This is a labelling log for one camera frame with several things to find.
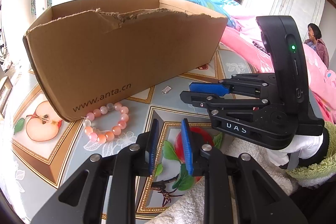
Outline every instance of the floral pattern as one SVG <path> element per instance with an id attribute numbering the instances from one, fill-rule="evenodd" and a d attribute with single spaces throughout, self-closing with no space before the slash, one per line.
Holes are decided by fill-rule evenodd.
<path id="1" fill-rule="evenodd" d="M 129 146 L 132 143 L 135 143 L 137 141 L 137 137 L 134 136 L 134 133 L 131 131 L 128 131 L 127 133 L 121 133 L 119 136 L 115 137 L 113 141 L 106 142 L 103 145 L 102 149 L 102 156 L 108 157 L 113 155 L 114 153 L 118 153 L 121 149 Z M 102 144 L 98 142 L 91 142 L 88 141 L 86 145 L 83 146 L 83 148 L 87 151 L 96 151 Z M 116 152 L 114 149 L 119 146 L 119 150 Z"/>
<path id="2" fill-rule="evenodd" d="M 118 140 L 117 145 L 121 146 L 121 149 L 129 146 L 132 143 L 137 141 L 137 137 L 134 136 L 133 132 L 128 131 L 127 133 L 121 133 Z"/>
<path id="3" fill-rule="evenodd" d="M 24 179 L 26 172 L 24 170 L 20 170 L 19 169 L 19 164 L 17 163 L 17 161 L 15 161 L 14 165 L 15 165 L 15 171 L 16 171 L 16 173 L 15 173 L 16 185 L 17 185 L 20 193 L 24 193 L 25 190 L 22 188 L 21 183 L 19 182 L 19 180 L 23 180 Z"/>
<path id="4" fill-rule="evenodd" d="M 247 66 L 244 63 L 226 63 L 226 66 L 229 67 L 228 71 L 236 70 L 237 73 L 245 72 Z"/>

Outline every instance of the small metal object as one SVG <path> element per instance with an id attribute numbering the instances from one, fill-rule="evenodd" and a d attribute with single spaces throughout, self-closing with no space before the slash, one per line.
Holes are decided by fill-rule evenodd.
<path id="1" fill-rule="evenodd" d="M 244 153 L 241 155 L 241 159 L 244 161 L 249 161 L 251 159 L 251 156 L 248 153 Z"/>
<path id="2" fill-rule="evenodd" d="M 137 143 L 131 144 L 129 147 L 129 150 L 131 151 L 138 151 L 140 149 L 140 145 L 138 145 Z"/>
<path id="3" fill-rule="evenodd" d="M 168 92 L 171 91 L 171 87 L 170 86 L 166 86 L 163 90 L 162 90 L 162 93 L 163 94 L 167 94 Z"/>
<path id="4" fill-rule="evenodd" d="M 202 145 L 202 150 L 203 151 L 210 151 L 211 149 L 212 149 L 212 147 L 209 144 L 203 144 Z"/>
<path id="5" fill-rule="evenodd" d="M 92 162 L 96 162 L 96 161 L 99 161 L 100 158 L 101 158 L 101 156 L 99 154 L 93 154 L 93 155 L 91 155 L 90 160 Z"/>

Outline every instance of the usb port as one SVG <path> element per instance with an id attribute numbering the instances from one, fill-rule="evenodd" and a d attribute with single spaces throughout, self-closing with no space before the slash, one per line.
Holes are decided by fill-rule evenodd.
<path id="1" fill-rule="evenodd" d="M 301 90 L 300 89 L 296 89 L 296 93 L 297 93 L 297 97 L 301 98 Z"/>

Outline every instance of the white glove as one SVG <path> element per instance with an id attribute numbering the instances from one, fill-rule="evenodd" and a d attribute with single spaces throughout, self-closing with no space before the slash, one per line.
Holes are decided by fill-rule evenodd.
<path id="1" fill-rule="evenodd" d="M 288 153 L 300 151 L 299 158 L 308 159 L 316 154 L 323 143 L 321 136 L 301 136 L 295 135 L 292 142 L 284 149 L 266 149 L 268 158 L 276 166 L 285 165 L 289 162 Z"/>

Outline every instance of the bead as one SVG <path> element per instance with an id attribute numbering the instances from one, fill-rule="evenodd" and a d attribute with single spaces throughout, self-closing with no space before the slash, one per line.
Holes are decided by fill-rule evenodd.
<path id="1" fill-rule="evenodd" d="M 101 116 L 100 109 L 96 108 L 96 109 L 93 111 L 93 114 L 94 114 L 95 117 L 100 117 L 100 116 Z"/>
<path id="2" fill-rule="evenodd" d="M 120 111 L 121 107 L 122 107 L 122 104 L 119 103 L 119 102 L 117 102 L 117 103 L 114 104 L 114 109 L 115 109 L 116 111 Z"/>
<path id="3" fill-rule="evenodd" d="M 93 129 L 92 129 L 92 127 L 86 127 L 84 129 L 84 132 L 85 132 L 86 135 L 90 135 L 93 132 Z"/>
<path id="4" fill-rule="evenodd" d="M 89 112 L 86 114 L 86 118 L 90 121 L 93 121 L 95 119 L 95 115 L 92 112 Z"/>
<path id="5" fill-rule="evenodd" d="M 90 141 L 91 142 L 95 142 L 96 140 L 97 140 L 97 134 L 96 133 L 91 133 L 90 135 L 89 135 L 89 139 L 90 139 Z"/>
<path id="6" fill-rule="evenodd" d="M 100 144 L 106 143 L 106 137 L 105 137 L 105 135 L 99 134 L 97 136 L 97 142 L 100 143 Z"/>
<path id="7" fill-rule="evenodd" d="M 121 129 L 125 129 L 126 128 L 126 122 L 125 121 L 119 121 L 118 122 L 118 127 L 120 127 Z"/>
<path id="8" fill-rule="evenodd" d="M 121 114 L 128 114 L 128 107 L 122 106 L 121 109 L 120 109 L 120 113 Z"/>
<path id="9" fill-rule="evenodd" d="M 89 119 L 85 119 L 83 122 L 83 126 L 86 127 L 90 127 L 91 126 L 91 121 Z"/>
<path id="10" fill-rule="evenodd" d="M 112 127 L 112 132 L 115 136 L 119 136 L 121 134 L 121 128 L 119 126 Z"/>
<path id="11" fill-rule="evenodd" d="M 120 116 L 120 120 L 128 122 L 129 120 L 129 116 L 127 114 L 121 114 Z"/>
<path id="12" fill-rule="evenodd" d="M 106 105 L 106 107 L 107 107 L 107 110 L 108 110 L 108 111 L 112 111 L 112 110 L 114 110 L 114 104 L 112 104 L 112 103 L 108 103 L 108 104 Z"/>
<path id="13" fill-rule="evenodd" d="M 114 139 L 114 134 L 112 131 L 105 132 L 105 137 L 108 141 L 112 141 Z"/>
<path id="14" fill-rule="evenodd" d="M 105 115 L 108 111 L 106 106 L 101 106 L 99 110 L 100 110 L 100 113 L 103 115 Z"/>

